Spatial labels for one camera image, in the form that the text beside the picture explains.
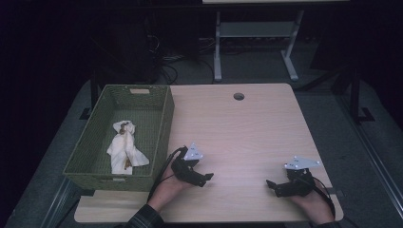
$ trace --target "person's left hand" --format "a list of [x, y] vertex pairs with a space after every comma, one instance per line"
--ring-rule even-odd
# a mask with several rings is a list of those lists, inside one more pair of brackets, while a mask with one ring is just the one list
[[167, 166], [161, 178], [162, 182], [157, 186], [153, 196], [147, 203], [159, 213], [163, 207], [178, 196], [182, 190], [193, 186], [191, 183], [178, 180], [174, 175], [171, 164], [172, 162]]

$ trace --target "person's right hand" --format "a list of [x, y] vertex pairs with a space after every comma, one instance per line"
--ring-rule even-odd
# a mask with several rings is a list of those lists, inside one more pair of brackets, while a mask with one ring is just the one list
[[[322, 185], [317, 180], [315, 180], [315, 183], [325, 193]], [[316, 191], [312, 191], [305, 197], [292, 196], [290, 200], [301, 207], [309, 219], [316, 225], [335, 221], [329, 204]]]

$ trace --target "sleeve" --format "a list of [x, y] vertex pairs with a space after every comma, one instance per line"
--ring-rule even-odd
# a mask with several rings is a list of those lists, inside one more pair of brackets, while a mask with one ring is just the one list
[[160, 228], [162, 226], [161, 216], [146, 204], [128, 221], [125, 228]]
[[317, 228], [341, 228], [340, 224], [336, 221], [323, 223], [317, 226]]

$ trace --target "person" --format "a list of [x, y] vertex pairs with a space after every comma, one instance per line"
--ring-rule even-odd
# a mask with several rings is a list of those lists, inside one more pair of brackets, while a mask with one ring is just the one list
[[[162, 181], [155, 189], [150, 200], [145, 204], [125, 225], [125, 228], [160, 228], [163, 227], [163, 219], [160, 212], [171, 200], [176, 198], [181, 191], [194, 185], [178, 180], [170, 164], [163, 173]], [[316, 181], [317, 187], [324, 191]], [[290, 200], [302, 208], [307, 217], [317, 225], [317, 228], [338, 228], [332, 211], [327, 202], [316, 191], [312, 191], [305, 197], [292, 196]]]

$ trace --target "white metal table leg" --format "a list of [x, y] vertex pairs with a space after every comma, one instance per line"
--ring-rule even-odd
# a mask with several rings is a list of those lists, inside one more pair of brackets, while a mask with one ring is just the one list
[[221, 59], [220, 59], [220, 12], [217, 12], [216, 23], [216, 52], [214, 53], [214, 80], [221, 82]]
[[293, 62], [290, 59], [290, 55], [291, 55], [291, 51], [293, 50], [294, 43], [296, 42], [296, 39], [297, 39], [298, 30], [299, 30], [300, 23], [302, 20], [303, 12], [304, 12], [303, 10], [298, 12], [297, 19], [296, 19], [293, 29], [291, 31], [290, 43], [288, 44], [287, 49], [281, 51], [282, 60], [284, 61], [285, 66], [287, 67], [288, 74], [290, 75], [290, 78], [292, 81], [297, 81], [298, 76], [297, 76], [296, 70], [294, 69]]

